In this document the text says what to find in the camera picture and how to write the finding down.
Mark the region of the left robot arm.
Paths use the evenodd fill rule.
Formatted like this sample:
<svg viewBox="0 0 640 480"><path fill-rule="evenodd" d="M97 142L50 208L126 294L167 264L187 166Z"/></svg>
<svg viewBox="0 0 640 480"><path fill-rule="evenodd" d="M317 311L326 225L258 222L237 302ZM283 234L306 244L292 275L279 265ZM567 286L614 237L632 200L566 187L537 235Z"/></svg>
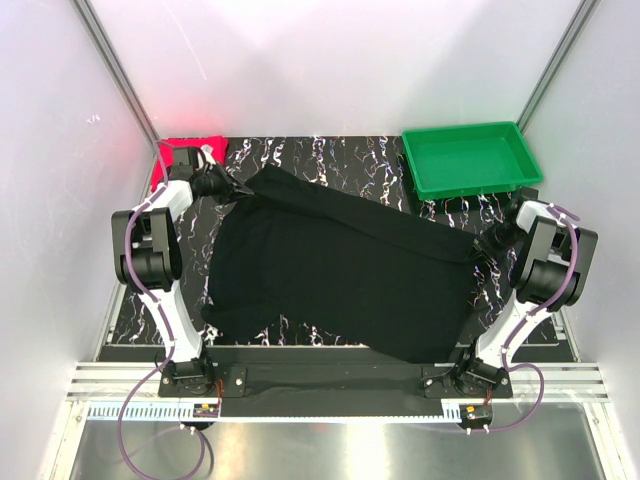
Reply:
<svg viewBox="0 0 640 480"><path fill-rule="evenodd" d="M165 348L154 371L162 397L214 396L223 381L196 331L180 287L182 255L174 221L199 197L232 203L253 192L214 165L178 169L187 176L166 179L140 205L111 217L115 273L151 313Z"/></svg>

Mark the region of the black t shirt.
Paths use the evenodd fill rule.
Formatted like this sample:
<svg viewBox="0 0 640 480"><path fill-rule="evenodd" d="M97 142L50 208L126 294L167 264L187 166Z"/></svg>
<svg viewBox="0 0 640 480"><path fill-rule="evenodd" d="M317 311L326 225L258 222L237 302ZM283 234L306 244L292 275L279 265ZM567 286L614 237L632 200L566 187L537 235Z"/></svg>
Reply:
<svg viewBox="0 0 640 480"><path fill-rule="evenodd" d="M299 321L410 363L452 354L474 236L269 165L224 217L202 319L236 342Z"/></svg>

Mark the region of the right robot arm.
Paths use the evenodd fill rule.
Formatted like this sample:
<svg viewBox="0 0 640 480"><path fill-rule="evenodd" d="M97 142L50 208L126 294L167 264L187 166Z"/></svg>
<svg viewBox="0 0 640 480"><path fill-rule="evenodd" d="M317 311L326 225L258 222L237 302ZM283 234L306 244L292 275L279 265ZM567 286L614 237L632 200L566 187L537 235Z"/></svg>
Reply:
<svg viewBox="0 0 640 480"><path fill-rule="evenodd" d="M483 254L523 243L505 307L448 374L448 383L461 395L483 397L506 386L515 369L511 361L529 335L552 313L579 300L599 236L578 222L578 216L557 204L519 200L509 219L480 237L476 249Z"/></svg>

